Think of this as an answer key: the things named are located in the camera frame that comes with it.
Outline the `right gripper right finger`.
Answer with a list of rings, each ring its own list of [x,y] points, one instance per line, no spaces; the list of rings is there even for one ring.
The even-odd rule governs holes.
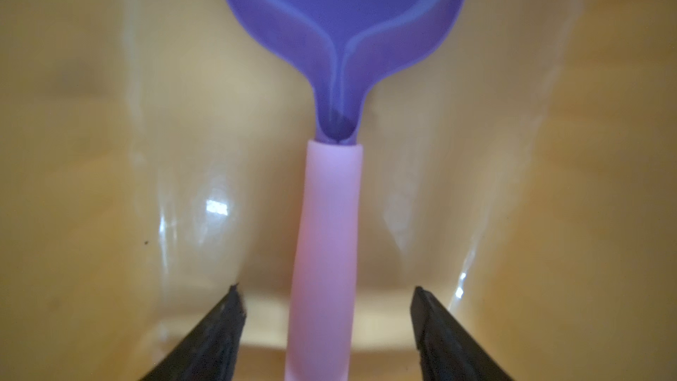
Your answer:
[[[431,292],[414,290],[410,315],[423,380],[511,381]]]

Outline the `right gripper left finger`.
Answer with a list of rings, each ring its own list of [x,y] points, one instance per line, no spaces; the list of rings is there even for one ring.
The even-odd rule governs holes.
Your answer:
[[[142,381],[230,381],[246,322],[236,284]]]

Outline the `yellow plastic storage box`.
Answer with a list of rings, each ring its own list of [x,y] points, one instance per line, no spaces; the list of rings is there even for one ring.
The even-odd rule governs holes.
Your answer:
[[[225,0],[1,0],[1,377],[137,380],[236,285],[284,376],[313,95]],[[676,377],[676,0],[465,0],[374,87],[352,380],[433,293],[516,380]]]

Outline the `purple rake pink handle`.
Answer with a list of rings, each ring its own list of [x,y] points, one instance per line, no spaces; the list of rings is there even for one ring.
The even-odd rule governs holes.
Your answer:
[[[381,80],[434,52],[464,0],[227,0],[246,32],[310,83],[285,379],[345,380],[356,298],[361,114]]]

